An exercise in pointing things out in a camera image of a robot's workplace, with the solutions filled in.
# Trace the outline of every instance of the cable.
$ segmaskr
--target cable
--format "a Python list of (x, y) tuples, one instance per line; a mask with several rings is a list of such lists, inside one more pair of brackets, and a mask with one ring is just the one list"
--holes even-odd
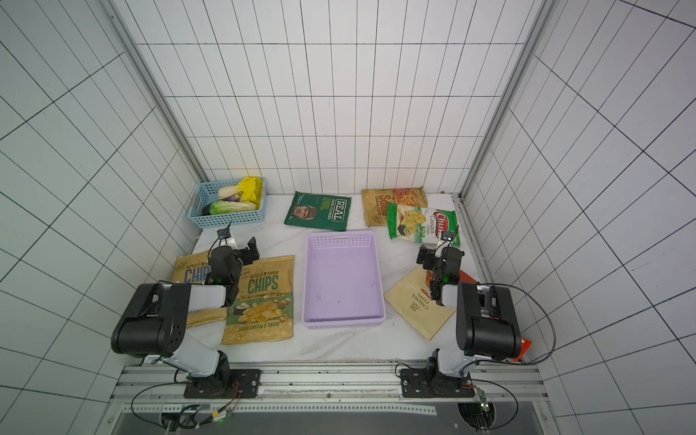
[(174, 372), (174, 383), (187, 383), (187, 381), (177, 381), (176, 376), (179, 374), (179, 369), (176, 369), (176, 372)]
[(512, 394), (512, 391), (508, 390), (506, 387), (500, 385), (499, 383), (495, 383), (495, 382), (493, 382), (493, 381), (487, 381), (486, 379), (473, 379), (473, 378), (472, 378), (471, 381), (476, 381), (476, 382), (488, 382), (488, 383), (492, 383), (492, 384), (495, 385), (495, 386), (499, 386), (499, 387), (501, 387), (503, 390), (507, 391), (507, 392), (510, 394), (510, 396), (512, 396), (512, 398), (515, 400), (515, 413), (512, 414), (512, 417), (510, 417), (510, 419), (509, 419), (508, 421), (504, 422), (503, 424), (498, 425), (498, 426), (495, 426), (495, 427), (489, 427), (489, 428), (487, 428), (486, 430), (500, 429), (501, 427), (503, 427), (503, 426), (505, 426), (505, 425), (508, 425), (511, 421), (513, 421), (513, 420), (515, 419), (515, 417), (517, 417), (517, 412), (520, 410), (520, 403), (517, 402), (517, 397), (515, 397), (515, 395)]
[(198, 426), (206, 425), (207, 423), (213, 422), (215, 420), (215, 418), (220, 415), (221, 412), (225, 411), (225, 408), (227, 408), (228, 406), (230, 406), (232, 404), (232, 402), (234, 402), (235, 398), (237, 399), (237, 403), (235, 404), (235, 407), (230, 410), (230, 413), (232, 413), (232, 411), (234, 411), (237, 408), (239, 401), (242, 399), (242, 394), (239, 391), (239, 387), (241, 387), (241, 385), (239, 384), (239, 382), (235, 382), (233, 385), (235, 386), (235, 394), (232, 396), (232, 400), (227, 402), (227, 404), (225, 406), (218, 408), (217, 411), (210, 414), (205, 420), (198, 423)]
[(446, 240), (443, 240), (443, 241), (441, 241), (441, 242), (438, 244), (438, 246), (435, 246), (435, 251), (433, 251), (433, 254), (434, 254), (436, 257), (437, 257), (437, 250), (440, 249), (440, 247), (441, 247), (442, 245), (444, 245), (445, 243), (447, 243), (447, 241), (446, 241)]
[[(232, 221), (230, 221), (227, 224), (227, 226), (225, 227), (225, 236), (227, 236), (227, 232), (229, 231), (231, 225), (232, 225)], [(218, 236), (215, 239), (215, 242), (218, 242), (218, 246), (222, 246), (222, 239), (220, 238), (220, 236)], [(215, 242), (213, 242), (213, 244), (210, 245), (210, 248), (208, 249), (208, 260), (210, 260), (210, 251), (213, 250), (213, 246), (215, 246)]]
[(399, 367), (400, 365), (405, 365), (405, 366), (407, 366), (408, 368), (410, 368), (411, 370), (413, 370), (413, 367), (411, 367), (410, 365), (408, 365), (408, 364), (406, 364), (406, 363), (397, 363), (397, 365), (394, 366), (394, 376), (396, 376), (396, 377), (399, 378), (399, 379), (401, 379), (401, 377), (400, 377), (398, 374), (396, 374), (396, 369), (397, 369), (397, 367)]
[(452, 245), (452, 241), (457, 238), (458, 234), (459, 234), (459, 225), (457, 225), (457, 227), (454, 229), (454, 235), (452, 236), (452, 240), (450, 240), (450, 244), (447, 245), (448, 248), (450, 247), (450, 245)]
[[(176, 432), (177, 429), (179, 429), (180, 427), (182, 429), (195, 429), (196, 422), (194, 419), (198, 415), (198, 408), (199, 407), (200, 407), (199, 403), (194, 403), (194, 404), (186, 405), (183, 408), (181, 408), (181, 411), (179, 411), (179, 413), (177, 414), (176, 420), (174, 422), (174, 428), (170, 427), (169, 431)], [(186, 420), (184, 420), (182, 422), (181, 417), (184, 415), (184, 412), (188, 411), (189, 409), (195, 409), (196, 412), (194, 412), (193, 414), (188, 414), (186, 416)]]
[[(215, 239), (215, 242), (218, 242), (218, 246), (222, 244), (222, 240), (220, 238)], [(208, 249), (208, 260), (210, 260), (210, 251), (213, 250), (213, 246), (215, 246), (215, 242), (213, 242), (212, 245), (210, 245), (210, 248)]]
[(136, 394), (135, 396), (133, 396), (133, 399), (131, 400), (131, 412), (133, 413), (134, 416), (136, 416), (138, 419), (140, 419), (140, 420), (142, 420), (142, 421), (144, 421), (144, 422), (146, 422), (146, 423), (150, 423), (151, 425), (155, 425), (155, 426), (157, 426), (157, 427), (159, 427), (159, 428), (161, 428), (161, 429), (166, 429), (166, 427), (165, 427), (165, 426), (162, 426), (162, 425), (159, 424), (159, 423), (155, 423), (154, 421), (146, 420), (145, 418), (142, 418), (141, 416), (139, 416), (139, 415), (135, 412), (135, 408), (134, 408), (133, 403), (135, 403), (135, 399), (136, 399), (139, 395), (143, 394), (145, 391), (147, 391), (147, 390), (152, 390), (153, 388), (162, 387), (162, 386), (165, 386), (165, 385), (178, 385), (178, 383), (167, 382), (167, 383), (161, 383), (161, 384), (159, 384), (159, 385), (153, 385), (153, 386), (151, 386), (151, 387), (147, 387), (145, 390), (142, 390), (141, 392), (139, 392), (138, 394)]

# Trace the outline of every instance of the chifles cassava chips bag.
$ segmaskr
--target chifles cassava chips bag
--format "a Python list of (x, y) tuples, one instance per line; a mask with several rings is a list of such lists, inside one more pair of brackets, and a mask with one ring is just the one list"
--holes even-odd
[(292, 337), (294, 255), (261, 258), (242, 268), (239, 294), (228, 308), (223, 345)]
[(422, 187), (417, 189), (363, 190), (365, 224), (368, 227), (386, 226), (389, 204), (427, 207), (428, 200), (425, 198)]
[[(418, 243), (439, 243), (443, 231), (457, 229), (454, 212), (425, 207), (389, 204), (387, 220), (390, 238), (399, 237)], [(452, 246), (459, 246), (459, 232), (452, 240)]]
[[(191, 255), (183, 255), (176, 259), (172, 283), (203, 284), (206, 275), (210, 272), (208, 266), (208, 252)], [(210, 308), (189, 313), (186, 318), (186, 327), (203, 325), (210, 322), (222, 322), (227, 318), (227, 308)]]

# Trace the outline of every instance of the chip bag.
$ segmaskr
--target chip bag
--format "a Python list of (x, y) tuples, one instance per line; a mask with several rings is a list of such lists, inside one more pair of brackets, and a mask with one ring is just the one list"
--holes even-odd
[[(387, 211), (389, 237), (411, 240), (418, 243), (440, 242), (443, 231), (457, 229), (457, 215), (426, 207), (389, 204)], [(452, 246), (459, 246), (459, 232), (452, 240)]]
[(294, 255), (261, 258), (244, 266), (239, 293), (228, 308), (223, 345), (292, 337)]
[(363, 190), (365, 224), (368, 227), (386, 226), (387, 209), (389, 204), (427, 207), (428, 200), (425, 198), (425, 193), (423, 193), (422, 187), (409, 189)]
[[(210, 272), (208, 252), (183, 255), (176, 259), (172, 283), (203, 284)], [(191, 311), (186, 318), (186, 327), (203, 325), (211, 322), (222, 322), (227, 318), (227, 308), (210, 308), (209, 310)]]
[(384, 299), (426, 340), (431, 340), (455, 310), (439, 306), (430, 298), (427, 272), (416, 267), (385, 293)]

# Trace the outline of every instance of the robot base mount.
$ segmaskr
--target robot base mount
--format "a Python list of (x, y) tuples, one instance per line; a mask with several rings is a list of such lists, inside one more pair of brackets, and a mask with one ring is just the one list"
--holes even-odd
[(464, 378), (455, 378), (440, 373), (437, 366), (437, 351), (428, 358), (425, 368), (403, 368), (399, 371), (401, 393), (404, 397), (429, 399), (432, 397), (474, 397), (472, 388), (462, 387), (470, 383), (467, 374)]
[(242, 399), (253, 399), (259, 389), (261, 370), (230, 369), (227, 355), (218, 351), (220, 359), (214, 374), (208, 377), (189, 376), (184, 397), (187, 399), (233, 399), (237, 393)]

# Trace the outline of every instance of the white marble table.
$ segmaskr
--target white marble table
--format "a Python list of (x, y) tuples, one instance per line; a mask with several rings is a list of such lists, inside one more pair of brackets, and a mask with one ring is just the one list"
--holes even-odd
[[(232, 226), (232, 236), (240, 247), (256, 237), (262, 258), (294, 255), (294, 337), (278, 342), (223, 346), (220, 344), (224, 322), (196, 326), (191, 334), (207, 346), (227, 353), (230, 361), (345, 361), (424, 359), (436, 349), (451, 345), (454, 340), (454, 315), (447, 324), (427, 341), (388, 302), (386, 321), (379, 326), (341, 329), (308, 329), (301, 323), (304, 276), (307, 257), (307, 236), (321, 230), (287, 226), (283, 223), (292, 202), (291, 195), (268, 195), (266, 220), (263, 223)], [(366, 229), (363, 201), (360, 195), (351, 196), (348, 230)], [(446, 194), (428, 195), (431, 208), (454, 210), (452, 197)], [(216, 239), (218, 228), (206, 228), (194, 252), (207, 251)], [(387, 227), (372, 227), (377, 236), (377, 253), (381, 269), (382, 288), (387, 292), (406, 276), (416, 264), (419, 244), (401, 239), (389, 239)], [(465, 253), (461, 269), (478, 279), (478, 272), (464, 237), (460, 237)]]

